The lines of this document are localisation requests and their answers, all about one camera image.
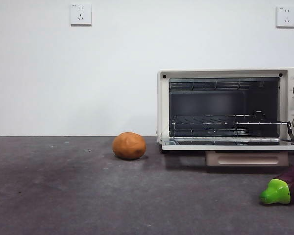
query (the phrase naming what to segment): white oven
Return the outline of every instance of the white oven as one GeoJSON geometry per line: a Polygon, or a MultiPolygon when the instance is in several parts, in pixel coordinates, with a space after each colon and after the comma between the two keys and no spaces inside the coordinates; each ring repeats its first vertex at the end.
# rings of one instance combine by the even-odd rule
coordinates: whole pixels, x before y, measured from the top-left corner
{"type": "Polygon", "coordinates": [[[159,71],[157,140],[208,165],[287,165],[294,68],[159,71]]]}

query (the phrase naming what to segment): concrete floor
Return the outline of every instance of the concrete floor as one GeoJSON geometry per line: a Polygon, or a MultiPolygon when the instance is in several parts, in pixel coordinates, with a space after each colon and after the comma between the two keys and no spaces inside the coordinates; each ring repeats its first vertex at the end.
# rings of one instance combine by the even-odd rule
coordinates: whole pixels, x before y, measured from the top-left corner
{"type": "Polygon", "coordinates": [[[294,234],[294,205],[258,200],[283,169],[207,172],[202,152],[161,155],[156,137],[123,161],[112,140],[0,137],[0,235],[294,234]]]}

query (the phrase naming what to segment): potato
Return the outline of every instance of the potato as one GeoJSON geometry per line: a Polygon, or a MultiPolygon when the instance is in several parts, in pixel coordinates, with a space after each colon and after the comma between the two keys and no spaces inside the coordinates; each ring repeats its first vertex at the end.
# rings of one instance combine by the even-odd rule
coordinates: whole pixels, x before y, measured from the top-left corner
{"type": "Polygon", "coordinates": [[[138,159],[146,151],[146,142],[144,138],[133,132],[124,132],[119,134],[112,142],[114,154],[122,159],[138,159]]]}

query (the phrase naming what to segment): wall socket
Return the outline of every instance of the wall socket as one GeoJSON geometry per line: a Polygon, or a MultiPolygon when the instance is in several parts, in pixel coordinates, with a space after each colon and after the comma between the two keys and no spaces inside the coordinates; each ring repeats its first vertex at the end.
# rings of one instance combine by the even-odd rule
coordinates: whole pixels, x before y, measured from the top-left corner
{"type": "Polygon", "coordinates": [[[294,28],[294,7],[278,6],[276,8],[276,26],[294,28]]]}
{"type": "Polygon", "coordinates": [[[92,5],[72,4],[71,25],[92,25],[92,5]]]}

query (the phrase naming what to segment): purple eggplant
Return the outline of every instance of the purple eggplant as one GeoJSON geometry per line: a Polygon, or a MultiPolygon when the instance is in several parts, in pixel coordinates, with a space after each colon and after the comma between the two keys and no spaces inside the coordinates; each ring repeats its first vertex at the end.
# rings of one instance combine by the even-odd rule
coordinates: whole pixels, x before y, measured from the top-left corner
{"type": "Polygon", "coordinates": [[[260,194],[260,200],[265,204],[294,203],[294,166],[272,179],[268,188],[260,194]]]}

